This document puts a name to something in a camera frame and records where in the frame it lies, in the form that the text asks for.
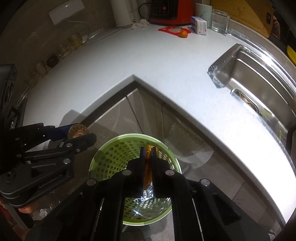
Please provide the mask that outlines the person left hand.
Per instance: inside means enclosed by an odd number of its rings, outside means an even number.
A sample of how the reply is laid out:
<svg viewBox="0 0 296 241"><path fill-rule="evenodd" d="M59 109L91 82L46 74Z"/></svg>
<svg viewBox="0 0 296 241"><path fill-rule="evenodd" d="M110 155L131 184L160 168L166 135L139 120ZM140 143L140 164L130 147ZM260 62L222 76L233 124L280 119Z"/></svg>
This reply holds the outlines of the person left hand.
<svg viewBox="0 0 296 241"><path fill-rule="evenodd" d="M35 202L30 203L26 207L19 208L18 210L20 213L32 214L36 211L37 207L38 207L38 202L35 201Z"/></svg>

